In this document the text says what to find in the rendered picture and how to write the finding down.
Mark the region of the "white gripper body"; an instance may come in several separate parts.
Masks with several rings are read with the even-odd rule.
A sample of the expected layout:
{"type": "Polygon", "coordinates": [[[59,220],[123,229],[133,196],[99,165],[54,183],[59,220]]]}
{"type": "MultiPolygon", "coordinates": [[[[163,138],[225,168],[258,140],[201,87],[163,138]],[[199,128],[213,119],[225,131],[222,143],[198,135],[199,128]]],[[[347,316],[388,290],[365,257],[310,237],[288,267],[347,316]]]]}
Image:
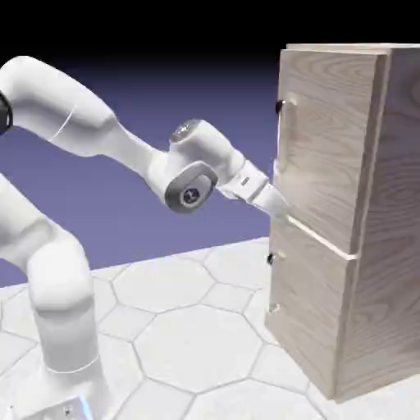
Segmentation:
{"type": "Polygon", "coordinates": [[[251,205],[270,217],[286,217],[289,212],[289,205],[284,196],[270,182],[257,193],[251,205]]]}

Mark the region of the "tall light wood door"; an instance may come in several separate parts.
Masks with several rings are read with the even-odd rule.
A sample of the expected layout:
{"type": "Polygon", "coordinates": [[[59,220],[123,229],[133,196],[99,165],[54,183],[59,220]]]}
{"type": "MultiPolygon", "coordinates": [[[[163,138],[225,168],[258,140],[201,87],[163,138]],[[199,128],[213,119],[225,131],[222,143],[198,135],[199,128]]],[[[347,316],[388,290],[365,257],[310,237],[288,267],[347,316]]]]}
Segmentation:
{"type": "Polygon", "coordinates": [[[388,58],[375,50],[281,54],[276,183],[290,215],[347,254],[358,247],[388,58]]]}

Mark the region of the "short light wood door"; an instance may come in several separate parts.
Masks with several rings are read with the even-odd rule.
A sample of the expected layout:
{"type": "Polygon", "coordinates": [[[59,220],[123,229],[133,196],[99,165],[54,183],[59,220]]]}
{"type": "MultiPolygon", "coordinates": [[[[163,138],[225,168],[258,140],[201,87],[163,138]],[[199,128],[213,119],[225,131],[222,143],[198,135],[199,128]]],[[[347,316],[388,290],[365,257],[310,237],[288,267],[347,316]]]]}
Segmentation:
{"type": "Polygon", "coordinates": [[[267,329],[326,396],[336,387],[336,365],[346,286],[357,257],[336,252],[292,223],[271,220],[269,253],[276,308],[267,329]]]}

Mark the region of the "light wood cabinet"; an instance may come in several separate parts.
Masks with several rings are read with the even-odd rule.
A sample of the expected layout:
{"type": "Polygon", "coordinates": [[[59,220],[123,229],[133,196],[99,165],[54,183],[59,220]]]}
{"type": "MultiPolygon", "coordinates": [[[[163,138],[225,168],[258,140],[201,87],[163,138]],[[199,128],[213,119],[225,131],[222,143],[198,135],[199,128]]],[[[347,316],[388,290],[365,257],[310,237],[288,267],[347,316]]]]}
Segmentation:
{"type": "MultiPolygon", "coordinates": [[[[335,394],[324,395],[344,402],[420,373],[420,44],[294,43],[283,51],[289,49],[389,56],[357,263],[346,286],[335,394]]],[[[342,252],[290,210],[288,216],[283,222],[342,252]]]]}

